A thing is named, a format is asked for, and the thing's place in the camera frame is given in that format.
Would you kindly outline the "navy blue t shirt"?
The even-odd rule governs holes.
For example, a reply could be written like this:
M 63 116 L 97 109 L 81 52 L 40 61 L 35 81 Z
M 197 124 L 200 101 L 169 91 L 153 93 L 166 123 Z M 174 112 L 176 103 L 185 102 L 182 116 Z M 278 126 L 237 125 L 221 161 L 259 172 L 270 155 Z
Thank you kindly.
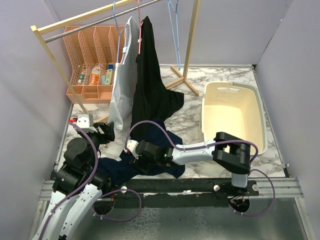
M 146 132 L 144 136 L 140 138 L 141 140 L 145 140 L 160 148 L 172 146 L 165 134 L 157 126 L 150 123 L 143 123 L 135 129 L 138 130 L 142 127 L 146 127 Z M 156 176 L 167 173 L 177 179 L 185 172 L 184 165 L 174 165 L 172 167 L 156 165 L 148 175 L 145 175 L 130 165 L 130 161 L 133 158 L 131 153 L 125 153 L 124 151 L 121 152 L 117 159 L 108 157 L 100 158 L 96 171 L 110 177 L 112 185 L 123 184 L 137 175 Z

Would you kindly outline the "light blue clothes hanger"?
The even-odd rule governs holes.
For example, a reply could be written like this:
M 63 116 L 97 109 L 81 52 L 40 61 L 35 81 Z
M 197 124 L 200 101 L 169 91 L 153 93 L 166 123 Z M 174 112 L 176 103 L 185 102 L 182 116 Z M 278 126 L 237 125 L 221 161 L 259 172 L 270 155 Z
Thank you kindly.
M 176 57 L 177 69 L 181 69 L 181 55 L 180 55 L 180 38 L 179 38 L 179 18 L 178 18 L 178 5 L 177 0 L 173 3 L 171 0 L 167 1 L 171 32 L 173 37 L 174 52 Z

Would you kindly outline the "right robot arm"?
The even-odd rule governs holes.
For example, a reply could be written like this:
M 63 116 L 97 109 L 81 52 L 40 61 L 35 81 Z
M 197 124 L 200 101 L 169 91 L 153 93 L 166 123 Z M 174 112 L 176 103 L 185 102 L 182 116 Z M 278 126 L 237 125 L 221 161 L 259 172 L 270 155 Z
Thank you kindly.
M 215 138 L 204 142 L 166 147 L 130 139 L 125 150 L 133 155 L 131 163 L 145 173 L 155 166 L 173 168 L 193 162 L 214 161 L 231 172 L 229 189 L 234 195 L 240 196 L 248 189 L 251 143 L 225 132 L 218 132 Z

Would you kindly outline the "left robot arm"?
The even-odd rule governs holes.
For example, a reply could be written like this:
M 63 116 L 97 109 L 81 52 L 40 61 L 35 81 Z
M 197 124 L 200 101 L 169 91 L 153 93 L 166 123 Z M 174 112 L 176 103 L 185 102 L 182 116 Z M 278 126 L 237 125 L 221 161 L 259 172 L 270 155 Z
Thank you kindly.
M 70 240 L 96 200 L 111 190 L 110 177 L 97 168 L 99 147 L 115 140 L 114 123 L 90 125 L 88 119 L 79 117 L 70 125 L 79 136 L 67 143 L 35 240 Z

